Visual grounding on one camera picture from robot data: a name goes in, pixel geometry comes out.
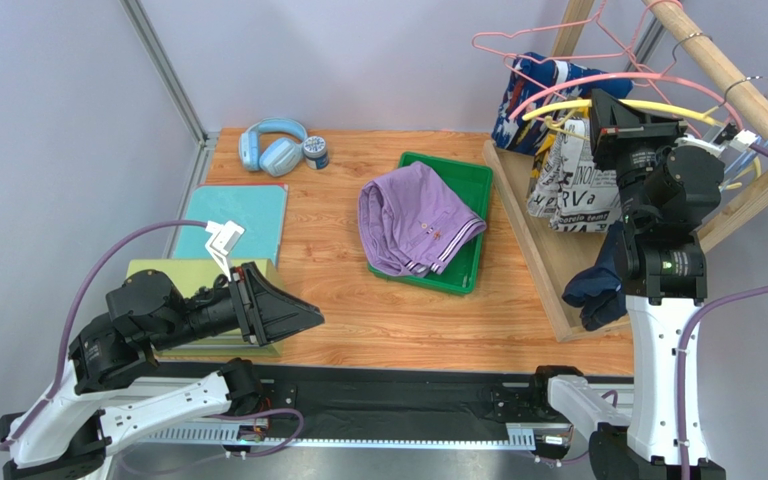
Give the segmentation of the thick pink hanger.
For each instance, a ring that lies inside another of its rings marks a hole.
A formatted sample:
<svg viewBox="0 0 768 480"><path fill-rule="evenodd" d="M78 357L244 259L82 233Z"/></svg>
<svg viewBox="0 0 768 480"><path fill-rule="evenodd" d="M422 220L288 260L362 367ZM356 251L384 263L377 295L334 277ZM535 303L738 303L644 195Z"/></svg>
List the thick pink hanger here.
<svg viewBox="0 0 768 480"><path fill-rule="evenodd" d="M739 127L744 126L743 120L741 119L741 116L739 115L738 111L734 107L730 106L722 95L717 94L710 88L705 87L704 85L695 81L691 81L681 77L675 77L675 76L652 73L652 72L606 73L606 74L600 74L600 75L585 76L578 79L569 80L558 85L553 85L526 98L523 102L521 102L517 107L514 108L514 110L508 115L508 118L514 119L518 117L523 117L524 112L533 102L536 102L539 99L542 99L548 95L555 94L560 90L564 90L567 88L572 88L580 85L593 84L595 82L600 82L600 81L618 80L618 79L648 80L651 82L668 82L668 83L673 83L673 84L677 84L677 85L681 85L687 88L697 90L707 95L711 99L719 101L720 105L716 107L716 110L718 110L719 108L724 108L729 113L730 120L734 120Z"/></svg>

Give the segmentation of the newspaper print garment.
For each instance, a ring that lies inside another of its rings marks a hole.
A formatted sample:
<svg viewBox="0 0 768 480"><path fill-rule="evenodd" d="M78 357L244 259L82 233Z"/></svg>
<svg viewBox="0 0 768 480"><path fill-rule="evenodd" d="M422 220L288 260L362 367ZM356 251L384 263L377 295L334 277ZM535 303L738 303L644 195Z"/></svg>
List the newspaper print garment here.
<svg viewBox="0 0 768 480"><path fill-rule="evenodd" d="M604 233L620 216L616 172L596 167L587 119L570 118L563 129L541 163L527 211L557 232Z"/></svg>

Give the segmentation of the purple trousers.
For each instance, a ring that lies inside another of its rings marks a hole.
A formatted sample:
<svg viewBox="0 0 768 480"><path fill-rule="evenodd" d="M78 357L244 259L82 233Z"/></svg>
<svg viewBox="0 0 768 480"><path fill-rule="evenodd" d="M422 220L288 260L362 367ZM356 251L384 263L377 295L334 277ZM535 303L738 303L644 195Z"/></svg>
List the purple trousers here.
<svg viewBox="0 0 768 480"><path fill-rule="evenodd" d="M358 228L372 267L423 278L443 273L487 224L429 165L414 162L363 186Z"/></svg>

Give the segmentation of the dark blue denim garment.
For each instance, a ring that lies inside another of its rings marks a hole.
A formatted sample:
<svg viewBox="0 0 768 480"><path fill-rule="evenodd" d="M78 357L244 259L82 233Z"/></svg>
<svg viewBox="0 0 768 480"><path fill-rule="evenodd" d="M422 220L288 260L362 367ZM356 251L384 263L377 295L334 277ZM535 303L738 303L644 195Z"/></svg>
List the dark blue denim garment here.
<svg viewBox="0 0 768 480"><path fill-rule="evenodd" d="M595 264L576 274L561 295L563 302L579 310L579 319L586 331L599 330L627 314L626 299L614 262L622 231L620 221L609 227Z"/></svg>

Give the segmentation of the yellow clothes hanger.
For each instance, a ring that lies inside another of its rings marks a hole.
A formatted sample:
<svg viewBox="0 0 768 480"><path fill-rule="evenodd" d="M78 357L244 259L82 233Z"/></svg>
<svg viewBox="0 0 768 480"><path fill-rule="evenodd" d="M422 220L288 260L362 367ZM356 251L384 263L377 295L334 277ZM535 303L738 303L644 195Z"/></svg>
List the yellow clothes hanger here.
<svg viewBox="0 0 768 480"><path fill-rule="evenodd" d="M640 110L654 111L659 113L667 113L667 114L681 117L683 119L691 119L698 122L702 122L710 126L724 126L728 123L728 119L721 121L713 118L709 111L698 112L698 111L690 110L684 107L679 107L679 106L675 106L667 103L660 103L660 102L647 101L647 100L635 100L635 99L622 99L621 103L628 107L633 107ZM528 113L523 114L521 119L524 122L528 122L533 119L544 119L551 112L555 112L559 110L587 109L591 107L592 104L593 104L592 99L577 99L577 100L567 100L563 102L556 102L556 103L548 104L543 107L531 110ZM741 183L738 182L738 179L747 173L753 172L754 179L757 179L762 175L763 173L762 163L755 154L753 154L753 157L754 157L753 160L749 160L748 162L743 163L743 169L734 177L734 180L728 184L728 186L726 187L727 190L735 190L739 188L741 186Z"/></svg>

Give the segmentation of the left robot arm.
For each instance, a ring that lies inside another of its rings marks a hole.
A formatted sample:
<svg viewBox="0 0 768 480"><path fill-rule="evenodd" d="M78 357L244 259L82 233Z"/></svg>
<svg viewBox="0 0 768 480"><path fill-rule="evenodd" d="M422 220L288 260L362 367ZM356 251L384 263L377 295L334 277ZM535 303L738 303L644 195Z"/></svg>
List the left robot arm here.
<svg viewBox="0 0 768 480"><path fill-rule="evenodd" d="M199 417L264 415L248 360L232 359L188 385L119 407L110 400L159 367L157 353L238 331L259 346L319 326L320 309L274 286L253 262L190 297L165 273L136 272L106 297L107 310L66 347L58 378L33 407L0 419L7 479L79 479L143 437Z"/></svg>

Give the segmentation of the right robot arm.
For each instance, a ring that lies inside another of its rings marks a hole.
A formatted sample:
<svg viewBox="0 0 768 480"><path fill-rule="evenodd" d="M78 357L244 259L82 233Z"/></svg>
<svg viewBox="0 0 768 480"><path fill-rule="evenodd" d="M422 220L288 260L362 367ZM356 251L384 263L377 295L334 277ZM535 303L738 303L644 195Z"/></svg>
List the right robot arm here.
<svg viewBox="0 0 768 480"><path fill-rule="evenodd" d="M694 317L708 295L697 231L720 204L723 162L684 121L603 90L589 121L593 159L615 172L621 200L615 265L633 332L632 411L572 370L546 379L547 403L587 437L598 479L722 479L698 419Z"/></svg>

